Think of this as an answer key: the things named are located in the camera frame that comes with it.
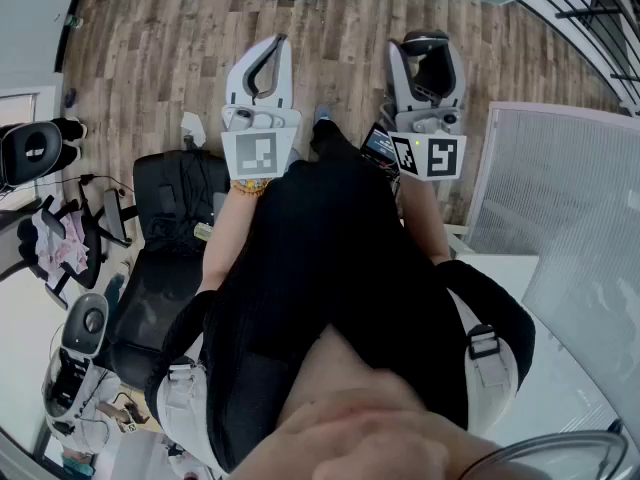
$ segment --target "white mesh panel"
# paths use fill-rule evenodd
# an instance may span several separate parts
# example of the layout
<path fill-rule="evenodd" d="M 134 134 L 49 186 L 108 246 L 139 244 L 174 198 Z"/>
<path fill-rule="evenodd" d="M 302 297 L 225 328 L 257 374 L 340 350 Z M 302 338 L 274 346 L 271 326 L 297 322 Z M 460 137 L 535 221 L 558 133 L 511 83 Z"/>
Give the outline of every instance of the white mesh panel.
<path fill-rule="evenodd" d="M 540 256 L 523 303 L 640 442 L 640 133 L 501 110 L 493 152 L 469 245 Z"/>

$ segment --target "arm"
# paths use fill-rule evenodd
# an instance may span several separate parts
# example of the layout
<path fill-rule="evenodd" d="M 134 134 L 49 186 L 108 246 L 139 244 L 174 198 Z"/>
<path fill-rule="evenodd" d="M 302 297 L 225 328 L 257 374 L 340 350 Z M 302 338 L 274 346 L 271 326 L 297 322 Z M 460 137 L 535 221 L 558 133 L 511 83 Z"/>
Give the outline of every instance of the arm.
<path fill-rule="evenodd" d="M 231 188 L 204 251 L 198 293 L 217 290 L 244 247 L 258 198 Z"/>
<path fill-rule="evenodd" d="M 116 409 L 113 405 L 106 402 L 100 402 L 96 407 L 101 413 L 106 414 L 109 418 L 120 421 L 121 423 L 129 422 L 129 414 L 126 411 Z"/>
<path fill-rule="evenodd" d="M 433 184 L 400 175 L 404 225 L 420 250 L 434 265 L 449 261 L 449 243 Z"/>

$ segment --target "wooden floor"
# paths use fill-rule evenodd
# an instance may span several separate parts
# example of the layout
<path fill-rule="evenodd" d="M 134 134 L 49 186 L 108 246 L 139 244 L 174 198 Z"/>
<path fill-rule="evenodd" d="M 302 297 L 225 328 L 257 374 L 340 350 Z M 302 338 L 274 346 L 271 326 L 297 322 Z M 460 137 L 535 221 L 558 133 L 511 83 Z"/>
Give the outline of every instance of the wooden floor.
<path fill-rule="evenodd" d="M 184 111 L 197 113 L 207 148 L 221 154 L 220 109 L 233 64 L 257 41 L 285 33 L 293 46 L 294 108 L 328 102 L 360 144 L 384 98 L 384 47 L 416 29 L 441 29 L 466 68 L 463 175 L 443 182 L 446 221 L 464 224 L 489 103 L 533 101 L 617 111 L 617 100 L 561 37 L 519 4 L 474 0 L 81 0 L 71 33 L 66 88 L 90 129 L 84 157 L 66 175 L 109 174 L 131 184 L 136 158 L 181 147 Z"/>

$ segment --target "phone screen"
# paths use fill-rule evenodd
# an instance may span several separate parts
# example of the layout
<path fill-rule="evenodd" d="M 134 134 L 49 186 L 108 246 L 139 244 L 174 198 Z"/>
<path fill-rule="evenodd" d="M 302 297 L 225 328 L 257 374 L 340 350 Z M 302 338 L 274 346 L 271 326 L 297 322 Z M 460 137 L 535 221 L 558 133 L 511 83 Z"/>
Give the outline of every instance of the phone screen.
<path fill-rule="evenodd" d="M 367 137 L 365 146 L 376 153 L 388 158 L 391 162 L 396 161 L 396 155 L 393 150 L 393 144 L 389 136 L 383 130 L 373 127 Z"/>

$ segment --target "staircase railing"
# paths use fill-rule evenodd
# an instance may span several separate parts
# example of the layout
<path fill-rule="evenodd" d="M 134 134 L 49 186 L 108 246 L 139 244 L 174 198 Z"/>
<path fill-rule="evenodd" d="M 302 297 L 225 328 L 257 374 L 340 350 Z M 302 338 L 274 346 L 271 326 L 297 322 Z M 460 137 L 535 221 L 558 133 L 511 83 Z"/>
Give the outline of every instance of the staircase railing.
<path fill-rule="evenodd" d="M 640 29 L 631 0 L 520 0 L 591 63 L 634 117 L 640 116 Z"/>

